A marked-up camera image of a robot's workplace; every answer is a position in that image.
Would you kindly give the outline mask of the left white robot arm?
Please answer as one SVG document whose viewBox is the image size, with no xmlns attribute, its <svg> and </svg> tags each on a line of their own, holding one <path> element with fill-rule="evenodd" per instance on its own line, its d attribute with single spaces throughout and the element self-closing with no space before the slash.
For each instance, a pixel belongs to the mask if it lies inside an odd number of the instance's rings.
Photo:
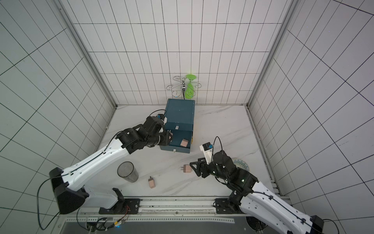
<svg viewBox="0 0 374 234">
<path fill-rule="evenodd" d="M 85 184 L 112 163 L 137 150 L 168 146 L 172 136 L 165 129 L 166 122 L 164 114 L 148 116 L 143 124 L 116 133 L 105 147 L 83 161 L 65 169 L 52 169 L 49 177 L 60 214 L 70 214 L 81 207 L 123 212 L 125 199 L 118 188 L 104 190 L 85 187 Z"/>
</svg>

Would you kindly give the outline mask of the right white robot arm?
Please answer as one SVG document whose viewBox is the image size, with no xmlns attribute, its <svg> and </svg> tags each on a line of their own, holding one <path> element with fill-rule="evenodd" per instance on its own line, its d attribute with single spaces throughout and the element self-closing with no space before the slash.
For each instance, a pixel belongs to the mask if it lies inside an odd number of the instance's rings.
<svg viewBox="0 0 374 234">
<path fill-rule="evenodd" d="M 238 168 L 225 151 L 204 151 L 204 158 L 191 162 L 197 176 L 214 176 L 231 194 L 227 199 L 216 199 L 216 211 L 246 214 L 276 230 L 280 234 L 321 234 L 324 221 L 298 211 L 275 195 L 249 171 Z"/>
</svg>

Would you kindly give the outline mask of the teal drawer cabinet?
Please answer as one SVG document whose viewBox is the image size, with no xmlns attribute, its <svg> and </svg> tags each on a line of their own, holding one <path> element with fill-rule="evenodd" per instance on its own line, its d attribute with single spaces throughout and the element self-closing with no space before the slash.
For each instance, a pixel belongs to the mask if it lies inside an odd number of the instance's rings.
<svg viewBox="0 0 374 234">
<path fill-rule="evenodd" d="M 167 130 L 193 131 L 195 100 L 168 99 L 166 105 Z"/>
</svg>

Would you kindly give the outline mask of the teal drawer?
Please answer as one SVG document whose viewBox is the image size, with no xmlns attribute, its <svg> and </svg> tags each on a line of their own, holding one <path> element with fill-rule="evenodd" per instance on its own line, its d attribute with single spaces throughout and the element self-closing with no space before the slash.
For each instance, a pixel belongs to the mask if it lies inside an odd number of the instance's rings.
<svg viewBox="0 0 374 234">
<path fill-rule="evenodd" d="M 172 135 L 172 141 L 168 146 L 160 146 L 160 149 L 163 151 L 171 151 L 178 153 L 189 154 L 191 152 L 191 143 L 192 143 L 192 131 L 182 131 L 182 130 L 169 130 Z M 187 147 L 181 147 L 180 143 L 183 139 L 187 139 L 189 144 Z"/>
</svg>

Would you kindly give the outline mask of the pink plug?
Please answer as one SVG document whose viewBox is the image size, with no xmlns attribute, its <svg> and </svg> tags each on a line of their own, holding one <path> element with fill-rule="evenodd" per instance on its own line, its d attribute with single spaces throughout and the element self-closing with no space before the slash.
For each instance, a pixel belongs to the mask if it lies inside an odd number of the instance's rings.
<svg viewBox="0 0 374 234">
<path fill-rule="evenodd" d="M 192 167 L 189 164 L 184 164 L 181 167 L 181 170 L 183 171 L 183 173 L 191 173 L 192 172 Z"/>
<path fill-rule="evenodd" d="M 180 146 L 181 147 L 187 147 L 189 144 L 189 141 L 187 139 L 183 139 L 180 143 Z"/>
<path fill-rule="evenodd" d="M 156 187 L 156 185 L 155 185 L 155 181 L 154 181 L 153 177 L 150 176 L 150 178 L 148 179 L 148 182 L 149 182 L 149 187 L 150 187 L 151 189 L 153 189 L 153 188 Z"/>
</svg>

